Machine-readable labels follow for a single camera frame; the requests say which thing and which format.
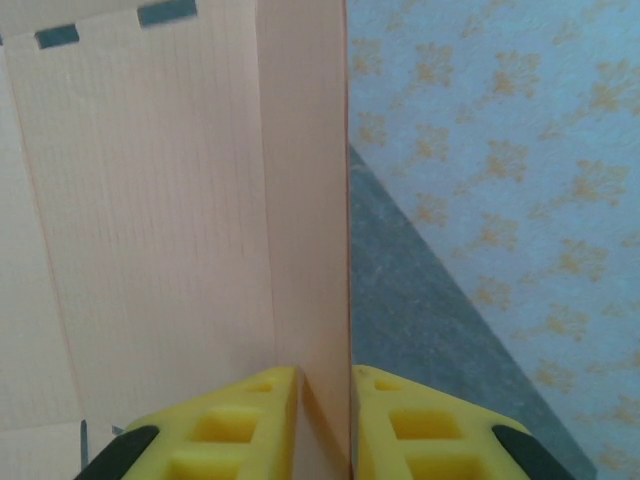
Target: floral pattern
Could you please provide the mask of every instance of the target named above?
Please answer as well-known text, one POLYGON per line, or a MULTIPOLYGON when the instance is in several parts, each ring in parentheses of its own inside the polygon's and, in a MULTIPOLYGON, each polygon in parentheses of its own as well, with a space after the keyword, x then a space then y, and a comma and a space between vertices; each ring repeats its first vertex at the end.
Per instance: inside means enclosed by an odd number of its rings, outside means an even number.
POLYGON ((640 3, 350 2, 356 148, 601 473, 640 478, 640 3))

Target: black rubber strip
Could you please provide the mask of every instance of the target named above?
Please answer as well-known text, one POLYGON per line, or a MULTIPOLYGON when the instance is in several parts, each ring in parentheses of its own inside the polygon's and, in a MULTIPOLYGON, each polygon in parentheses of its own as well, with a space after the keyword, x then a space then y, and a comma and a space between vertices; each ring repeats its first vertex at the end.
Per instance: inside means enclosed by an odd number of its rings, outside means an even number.
POLYGON ((148 425, 114 438, 75 480, 121 480, 158 433, 148 425))
POLYGON ((502 447, 531 480, 575 480, 531 435, 505 425, 492 428, 502 447))

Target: gray surface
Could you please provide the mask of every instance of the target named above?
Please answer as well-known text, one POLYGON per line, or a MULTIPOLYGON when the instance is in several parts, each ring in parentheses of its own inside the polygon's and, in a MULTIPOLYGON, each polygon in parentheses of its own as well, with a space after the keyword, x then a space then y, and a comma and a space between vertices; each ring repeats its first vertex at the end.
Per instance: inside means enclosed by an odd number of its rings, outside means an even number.
POLYGON ((359 155, 351 152, 354 363, 525 424, 577 479, 596 469, 359 155))

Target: cardboard box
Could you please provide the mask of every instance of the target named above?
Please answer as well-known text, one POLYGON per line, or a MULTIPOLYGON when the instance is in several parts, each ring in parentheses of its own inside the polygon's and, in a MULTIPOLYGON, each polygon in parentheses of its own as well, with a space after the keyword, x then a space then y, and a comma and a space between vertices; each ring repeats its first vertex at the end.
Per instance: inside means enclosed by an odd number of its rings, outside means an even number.
POLYGON ((0 476, 299 365, 346 478, 343 0, 146 3, 0 0, 0 476))

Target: rectangular hole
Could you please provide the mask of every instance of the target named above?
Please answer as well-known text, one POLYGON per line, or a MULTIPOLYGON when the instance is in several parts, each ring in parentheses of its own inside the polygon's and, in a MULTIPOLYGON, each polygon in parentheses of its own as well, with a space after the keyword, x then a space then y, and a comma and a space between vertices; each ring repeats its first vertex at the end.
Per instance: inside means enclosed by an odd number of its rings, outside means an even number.
POLYGON ((78 43, 80 36, 75 24, 62 25, 60 27, 48 28, 47 30, 40 30, 36 32, 36 40, 41 50, 46 48, 61 47, 63 45, 70 45, 72 43, 78 43))
POLYGON ((171 459, 167 480, 236 480, 241 466, 232 458, 220 460, 183 455, 171 459))
POLYGON ((407 458, 407 464, 413 480, 488 480, 489 478, 480 460, 474 457, 411 456, 407 458))
POLYGON ((462 438, 453 416, 437 410, 396 410, 389 415, 398 440, 462 438))
POLYGON ((197 15, 196 0, 169 0, 138 8, 138 21, 142 28, 163 25, 197 15))
POLYGON ((190 439, 194 442, 250 443, 261 416, 260 411, 247 408, 209 410, 190 439))

